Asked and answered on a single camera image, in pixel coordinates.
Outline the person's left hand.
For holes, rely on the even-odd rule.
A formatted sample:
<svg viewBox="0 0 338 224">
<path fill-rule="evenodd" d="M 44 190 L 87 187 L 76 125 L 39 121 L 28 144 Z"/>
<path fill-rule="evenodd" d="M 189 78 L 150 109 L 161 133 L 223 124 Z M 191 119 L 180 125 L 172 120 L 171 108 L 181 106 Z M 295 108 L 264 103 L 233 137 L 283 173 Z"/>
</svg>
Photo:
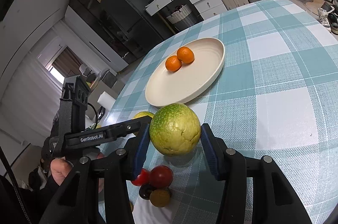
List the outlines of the person's left hand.
<svg viewBox="0 0 338 224">
<path fill-rule="evenodd" d="M 65 157 L 55 158 L 51 161 L 50 176 L 48 178 L 48 185 L 46 186 L 51 196 L 56 193 L 72 168 L 72 165 L 65 160 Z"/>
</svg>

